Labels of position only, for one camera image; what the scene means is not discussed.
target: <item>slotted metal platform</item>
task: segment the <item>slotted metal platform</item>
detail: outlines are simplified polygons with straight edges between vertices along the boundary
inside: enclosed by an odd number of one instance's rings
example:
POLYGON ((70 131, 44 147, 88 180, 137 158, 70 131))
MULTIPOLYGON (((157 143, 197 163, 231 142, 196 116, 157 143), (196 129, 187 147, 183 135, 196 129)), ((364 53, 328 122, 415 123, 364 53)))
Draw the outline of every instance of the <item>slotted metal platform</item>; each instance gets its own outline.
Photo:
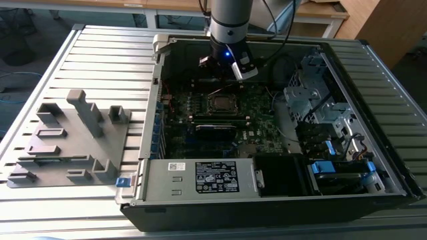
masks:
MULTIPOLYGON (((114 203, 116 188, 112 185, 6 187, 8 174, 37 126, 36 109, 40 103, 57 103, 61 108, 72 108, 65 101, 69 89, 84 89, 86 99, 96 103, 98 109, 121 105, 132 111, 120 171, 136 170, 154 66, 152 41, 158 33, 203 35, 199 31, 106 26, 76 26, 70 31, 0 143, 0 239, 38 236, 64 239, 248 238, 293 234, 297 236, 292 239, 303 239, 311 234, 316 234, 317 239, 341 239, 343 236, 359 239, 423 235, 427 232, 421 229, 427 227, 425 200, 347 223, 148 234, 138 232, 122 216, 114 203)), ((291 37, 291 40, 331 45, 391 143, 419 185, 427 189, 427 117, 369 46, 353 40, 305 37, 291 37)))

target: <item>barcode sticker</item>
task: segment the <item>barcode sticker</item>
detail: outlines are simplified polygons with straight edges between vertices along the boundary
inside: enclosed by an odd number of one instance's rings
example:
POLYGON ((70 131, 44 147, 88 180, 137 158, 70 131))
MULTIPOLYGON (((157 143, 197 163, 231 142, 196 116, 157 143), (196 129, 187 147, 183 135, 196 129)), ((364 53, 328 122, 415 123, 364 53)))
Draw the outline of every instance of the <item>barcode sticker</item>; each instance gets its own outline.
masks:
POLYGON ((125 7, 134 7, 134 8, 141 8, 142 7, 141 4, 128 4, 128 3, 125 3, 124 6, 125 7))
POLYGON ((185 171, 185 163, 184 162, 169 162, 167 166, 167 170, 169 171, 185 171))

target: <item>blue cable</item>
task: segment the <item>blue cable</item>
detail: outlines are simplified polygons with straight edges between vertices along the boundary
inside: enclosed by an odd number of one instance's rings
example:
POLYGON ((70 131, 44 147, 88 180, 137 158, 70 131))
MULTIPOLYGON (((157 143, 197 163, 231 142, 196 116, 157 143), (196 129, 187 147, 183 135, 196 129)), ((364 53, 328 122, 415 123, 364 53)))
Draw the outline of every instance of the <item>blue cable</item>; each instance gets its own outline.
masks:
MULTIPOLYGON (((29 71, 17 71, 17 72, 1 71, 1 72, 6 73, 6 74, 1 75, 0 78, 10 76, 13 74, 24 74, 24 75, 28 74, 28 75, 36 75, 40 78, 42 77, 42 75, 40 73, 29 72, 29 71)), ((21 104, 21 103, 25 103, 25 101, 4 101, 4 100, 0 100, 0 103, 4 103, 4 104, 21 104)))
POLYGON ((4 101, 4 100, 0 100, 0 103, 4 103, 4 104, 21 104, 26 101, 4 101))
POLYGON ((29 72, 29 71, 17 71, 17 72, 8 72, 6 74, 1 75, 0 78, 13 75, 13 74, 28 74, 28 75, 37 75, 40 78, 42 77, 42 75, 40 73, 36 72, 29 72))

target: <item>motherboard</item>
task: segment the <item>motherboard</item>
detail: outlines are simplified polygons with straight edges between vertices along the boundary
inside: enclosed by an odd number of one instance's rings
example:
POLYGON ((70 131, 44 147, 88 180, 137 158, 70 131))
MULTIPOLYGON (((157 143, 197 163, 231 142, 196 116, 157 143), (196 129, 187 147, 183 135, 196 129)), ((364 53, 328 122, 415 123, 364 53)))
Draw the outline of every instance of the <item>motherboard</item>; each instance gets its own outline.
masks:
POLYGON ((167 159, 281 153, 273 95, 257 83, 164 84, 167 159))

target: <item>power supply label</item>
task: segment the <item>power supply label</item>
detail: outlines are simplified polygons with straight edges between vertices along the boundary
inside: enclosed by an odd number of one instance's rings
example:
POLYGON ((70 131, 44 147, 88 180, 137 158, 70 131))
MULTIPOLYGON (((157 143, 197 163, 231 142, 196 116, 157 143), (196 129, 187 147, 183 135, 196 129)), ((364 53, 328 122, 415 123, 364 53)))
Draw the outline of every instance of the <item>power supply label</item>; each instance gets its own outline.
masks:
POLYGON ((237 168, 235 161, 195 163, 195 190, 199 194, 239 192, 237 168))

